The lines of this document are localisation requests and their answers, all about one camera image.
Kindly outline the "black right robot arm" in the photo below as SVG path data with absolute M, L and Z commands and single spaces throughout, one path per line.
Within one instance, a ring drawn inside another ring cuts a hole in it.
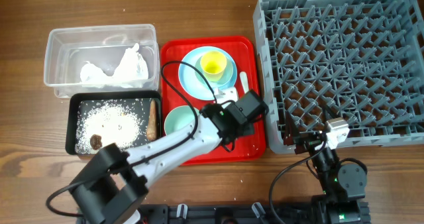
M 289 112 L 286 112 L 284 144 L 295 146 L 295 153 L 308 153 L 305 161 L 315 170 L 323 194 L 311 198 L 311 223 L 364 223 L 360 200 L 365 197 L 367 167 L 354 158 L 340 159 L 336 152 L 339 143 L 349 134 L 349 125 L 328 106 L 323 107 L 323 131 L 301 134 Z

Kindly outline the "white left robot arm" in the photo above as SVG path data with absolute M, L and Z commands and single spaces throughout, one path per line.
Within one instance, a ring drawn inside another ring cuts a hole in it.
M 149 188 L 180 164 L 244 136 L 263 114 L 260 105 L 208 104 L 184 128 L 151 144 L 102 148 L 72 180 L 69 192 L 90 223 L 124 223 Z

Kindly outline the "white napkin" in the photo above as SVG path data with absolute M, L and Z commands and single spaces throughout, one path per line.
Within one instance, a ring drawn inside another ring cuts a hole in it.
M 110 84 L 119 83 L 123 88 L 130 88 L 128 82 L 133 80 L 148 79 L 147 63 L 138 52 L 140 46 L 135 44 L 127 48 L 112 76 L 108 76 L 101 68 L 86 61 L 80 72 L 80 80 L 83 84 Z

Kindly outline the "cooked white rice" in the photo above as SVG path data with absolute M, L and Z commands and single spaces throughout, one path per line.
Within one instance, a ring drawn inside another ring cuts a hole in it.
M 116 144 L 121 150 L 149 143 L 146 128 L 151 98 L 98 99 L 78 105 L 76 144 L 77 154 L 95 154 L 89 140 L 100 135 L 103 146 Z

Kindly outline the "green rice bowl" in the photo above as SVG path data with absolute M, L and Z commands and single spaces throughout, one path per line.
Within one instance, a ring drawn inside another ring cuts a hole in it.
M 194 121 L 195 115 L 190 106 L 182 105 L 171 110 L 164 121 L 164 132 L 169 135 L 175 131 L 184 128 Z

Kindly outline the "dark brown food lump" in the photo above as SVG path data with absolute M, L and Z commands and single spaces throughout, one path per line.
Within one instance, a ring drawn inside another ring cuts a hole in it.
M 102 137 L 100 135 L 91 136 L 89 143 L 93 150 L 99 150 L 103 146 L 101 139 Z

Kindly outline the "brown bread stick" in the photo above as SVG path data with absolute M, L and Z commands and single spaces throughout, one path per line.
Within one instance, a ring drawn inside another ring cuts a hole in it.
M 157 131 L 157 105 L 155 100 L 152 100 L 150 102 L 150 111 L 149 111 L 149 117 L 148 117 L 148 125 L 146 128 L 146 137 L 148 140 L 153 141 L 157 139 L 158 131 Z

